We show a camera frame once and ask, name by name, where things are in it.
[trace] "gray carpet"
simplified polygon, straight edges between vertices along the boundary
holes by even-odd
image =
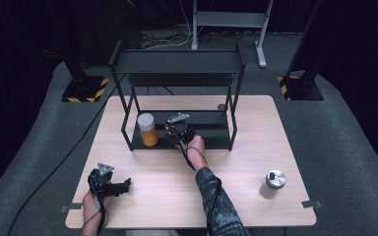
[[[264,43],[267,69],[258,67],[254,39],[251,35],[241,39],[247,63],[241,94],[268,94],[274,98],[309,197],[324,204],[315,210],[314,226],[288,228],[287,235],[378,235],[378,157],[341,94],[317,77],[325,100],[285,101],[277,75],[286,72],[301,35],[268,35]],[[233,48],[234,44],[231,38],[214,39],[200,43],[199,48]],[[90,68],[87,73],[110,77],[102,67]],[[0,235],[6,234],[18,209],[67,156],[114,90],[110,80],[99,102],[61,102],[69,83],[69,72],[60,64],[29,136],[0,180]],[[128,93],[126,82],[123,87]],[[170,89],[176,95],[221,92],[215,88]],[[157,90],[169,94],[163,88]],[[151,95],[158,92],[150,88]],[[139,94],[146,93],[145,88],[139,90]],[[99,119],[100,114],[66,161],[26,205],[12,235],[80,235],[80,230],[65,226],[66,213],[59,209],[72,201]],[[284,233],[281,228],[252,231],[254,235]],[[195,231],[181,233],[196,235]],[[123,234],[123,230],[105,229],[101,235]]]

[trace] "orange jar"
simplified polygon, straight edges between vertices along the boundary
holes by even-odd
[[[155,126],[155,117],[150,113],[143,113],[137,119],[141,131],[143,145],[155,146],[158,143],[158,132]]]

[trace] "shelf leg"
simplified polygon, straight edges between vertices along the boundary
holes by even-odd
[[[193,1],[192,50],[198,50],[198,1]]]
[[[260,38],[258,41],[255,41],[257,57],[259,58],[259,66],[260,68],[263,68],[263,69],[267,67],[265,54],[263,53],[263,41],[265,40],[267,25],[269,23],[269,18],[270,18],[270,12],[272,11],[272,5],[273,5],[273,0],[270,0],[266,8],[265,18],[263,19],[262,30],[260,32]]]

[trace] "human arm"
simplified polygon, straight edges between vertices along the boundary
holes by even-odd
[[[105,197],[103,205],[107,208],[112,201],[113,196]],[[95,202],[95,195],[88,191],[82,200],[84,226],[82,228],[82,235],[95,236],[101,220],[101,214]]]
[[[204,212],[210,221],[209,227],[211,227],[213,234],[210,236],[248,235],[234,205],[221,187],[221,180],[214,175],[208,166],[202,137],[195,136],[188,144],[187,156],[196,171],[196,183],[201,193]]]

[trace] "human hand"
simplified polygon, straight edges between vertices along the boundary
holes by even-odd
[[[196,135],[191,142],[187,145],[187,157],[192,163],[195,171],[202,167],[208,167],[207,160],[205,159],[205,143],[201,136]]]
[[[103,199],[103,206],[107,208],[112,201],[113,196],[105,197]],[[95,202],[95,195],[88,191],[82,200],[84,227],[82,228],[82,235],[97,235],[97,228],[101,220],[99,209]]]

